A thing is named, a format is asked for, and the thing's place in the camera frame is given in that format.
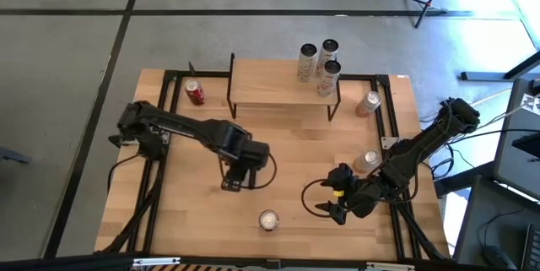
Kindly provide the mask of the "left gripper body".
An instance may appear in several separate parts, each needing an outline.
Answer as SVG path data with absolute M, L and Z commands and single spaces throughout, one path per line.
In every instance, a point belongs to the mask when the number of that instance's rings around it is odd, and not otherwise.
M 267 164 L 270 147 L 263 142 L 243 139 L 225 149 L 220 159 L 235 173 L 243 173 L 251 169 L 258 171 Z

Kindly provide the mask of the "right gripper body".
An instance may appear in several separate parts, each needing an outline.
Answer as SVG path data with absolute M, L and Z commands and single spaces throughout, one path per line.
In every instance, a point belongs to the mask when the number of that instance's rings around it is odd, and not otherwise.
M 381 189 L 370 180 L 348 180 L 344 184 L 342 206 L 355 216 L 369 215 L 381 199 Z

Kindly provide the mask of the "pink Spindrift can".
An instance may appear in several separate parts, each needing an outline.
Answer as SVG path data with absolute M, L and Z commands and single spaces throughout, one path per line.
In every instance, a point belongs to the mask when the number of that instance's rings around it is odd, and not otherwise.
M 357 172 L 373 171 L 381 163 L 381 155 L 374 150 L 360 154 L 353 162 L 353 168 Z
M 376 91 L 369 91 L 355 108 L 359 117 L 366 117 L 375 112 L 381 104 L 381 97 Z

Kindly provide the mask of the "red Coca-Cola can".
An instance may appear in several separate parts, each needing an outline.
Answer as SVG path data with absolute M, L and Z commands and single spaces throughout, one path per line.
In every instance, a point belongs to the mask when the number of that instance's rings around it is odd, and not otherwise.
M 188 80 L 185 83 L 186 95 L 190 102 L 195 106 L 201 106 L 205 103 L 205 95 L 203 93 L 203 87 L 197 80 Z
M 275 211 L 267 209 L 262 211 L 258 218 L 258 222 L 264 230 L 272 231 L 278 227 L 279 217 Z

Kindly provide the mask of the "slim white can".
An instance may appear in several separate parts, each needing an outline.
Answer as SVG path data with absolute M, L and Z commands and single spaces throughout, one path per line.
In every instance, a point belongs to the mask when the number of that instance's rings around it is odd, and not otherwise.
M 317 94 L 321 97 L 329 96 L 336 88 L 341 73 L 341 64 L 336 60 L 329 60 L 317 67 L 319 81 Z
M 326 62 L 335 60 L 338 54 L 339 44 L 334 39 L 326 39 L 322 42 L 316 65 L 316 76 L 320 77 Z
M 308 82 L 316 66 L 317 48 L 311 43 L 306 43 L 300 48 L 297 79 L 300 82 Z

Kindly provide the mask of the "wooden shelf with black legs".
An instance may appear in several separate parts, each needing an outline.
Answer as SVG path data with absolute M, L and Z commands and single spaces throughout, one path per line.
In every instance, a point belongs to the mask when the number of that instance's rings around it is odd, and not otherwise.
M 296 79 L 296 60 L 239 58 L 229 60 L 226 99 L 232 117 L 239 105 L 325 106 L 332 120 L 340 103 L 341 92 L 334 89 L 329 96 L 316 93 L 317 82 Z

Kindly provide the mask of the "grey desk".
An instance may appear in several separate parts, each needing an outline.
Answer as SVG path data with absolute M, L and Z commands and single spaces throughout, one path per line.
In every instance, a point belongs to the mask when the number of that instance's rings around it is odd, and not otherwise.
M 540 159 L 512 145 L 518 138 L 540 132 L 540 116 L 521 108 L 524 94 L 532 92 L 531 81 L 517 79 L 513 83 L 507 110 L 516 112 L 503 120 L 494 159 L 494 176 L 501 182 L 540 199 Z
M 540 230 L 540 199 L 523 197 L 478 176 L 467 201 L 453 257 L 461 264 L 488 267 L 484 252 L 492 247 L 521 268 L 531 225 Z

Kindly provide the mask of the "black computer mouse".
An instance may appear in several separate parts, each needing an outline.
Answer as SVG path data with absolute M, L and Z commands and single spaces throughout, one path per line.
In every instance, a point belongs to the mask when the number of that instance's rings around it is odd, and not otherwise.
M 490 266 L 516 270 L 516 265 L 500 248 L 496 246 L 484 247 L 482 250 L 482 256 L 484 261 Z

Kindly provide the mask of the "black front crossbar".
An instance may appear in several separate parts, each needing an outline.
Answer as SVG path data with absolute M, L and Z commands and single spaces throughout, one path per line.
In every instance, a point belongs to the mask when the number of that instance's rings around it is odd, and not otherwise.
M 210 266 L 281 268 L 355 268 L 397 271 L 516 271 L 509 268 L 460 264 L 452 261 L 404 258 L 396 262 L 333 261 L 303 259 L 144 257 L 141 252 L 96 253 L 74 257 L 36 258 L 0 262 L 0 271 L 123 271 L 157 265 L 197 264 Z

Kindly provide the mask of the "black desk monitor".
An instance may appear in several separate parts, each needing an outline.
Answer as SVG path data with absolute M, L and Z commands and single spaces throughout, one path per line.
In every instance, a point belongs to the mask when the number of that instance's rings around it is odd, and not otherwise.
M 512 145 L 540 159 L 540 132 L 518 138 Z

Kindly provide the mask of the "black keyboard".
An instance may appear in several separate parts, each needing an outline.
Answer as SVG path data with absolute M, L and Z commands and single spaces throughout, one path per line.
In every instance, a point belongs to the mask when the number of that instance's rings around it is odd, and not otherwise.
M 540 227 L 527 227 L 524 252 L 520 271 L 540 271 Z

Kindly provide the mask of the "black desk foot bar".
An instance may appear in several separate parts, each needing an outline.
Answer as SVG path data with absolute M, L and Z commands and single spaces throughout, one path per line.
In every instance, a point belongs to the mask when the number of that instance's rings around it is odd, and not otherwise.
M 540 51 L 537 51 L 523 62 L 505 73 L 496 72 L 461 72 L 460 80 L 473 82 L 510 82 L 516 79 L 540 79 L 540 73 L 532 73 L 534 68 L 540 67 Z

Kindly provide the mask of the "white fiducial marker tag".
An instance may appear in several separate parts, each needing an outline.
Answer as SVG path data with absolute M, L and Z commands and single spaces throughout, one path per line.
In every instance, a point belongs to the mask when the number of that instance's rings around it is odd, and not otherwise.
M 524 94 L 521 99 L 521 108 L 540 116 L 540 94 Z

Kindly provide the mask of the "grey furniture leg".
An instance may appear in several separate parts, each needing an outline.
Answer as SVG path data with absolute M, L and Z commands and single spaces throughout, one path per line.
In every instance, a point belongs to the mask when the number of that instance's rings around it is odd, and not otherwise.
M 11 160 L 11 161 L 19 162 L 21 164 L 29 164 L 32 161 L 32 159 L 29 156 L 13 151 L 11 149 L 6 149 L 1 146 L 0 146 L 0 160 Z

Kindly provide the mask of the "black aluminium table frame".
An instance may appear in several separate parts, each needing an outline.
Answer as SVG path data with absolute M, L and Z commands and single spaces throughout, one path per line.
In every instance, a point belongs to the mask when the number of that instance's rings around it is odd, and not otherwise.
M 187 75 L 182 80 L 176 113 L 196 119 L 231 119 L 226 102 L 225 72 Z M 186 97 L 187 80 L 202 83 L 207 102 L 194 106 Z M 390 75 L 388 84 L 400 136 L 420 132 L 411 80 Z M 220 189 L 219 165 L 214 153 L 197 141 L 173 136 L 164 183 L 155 217 L 149 253 L 180 257 L 260 258 L 345 261 L 397 260 L 391 208 L 378 203 L 360 219 L 348 214 L 346 225 L 317 218 L 303 208 L 300 194 L 309 182 L 327 176 L 340 162 L 351 163 L 363 150 L 380 151 L 376 116 L 357 117 L 355 105 L 371 88 L 368 80 L 340 78 L 341 105 L 332 122 L 326 107 L 259 107 L 240 110 L 236 122 L 269 143 L 278 173 L 261 190 L 226 192 Z M 102 251 L 133 215 L 144 159 L 136 158 L 116 168 L 95 249 Z M 442 218 L 429 168 L 418 167 L 419 189 L 413 213 L 425 235 L 448 257 Z M 278 227 L 264 230 L 258 218 L 264 210 L 278 214 Z

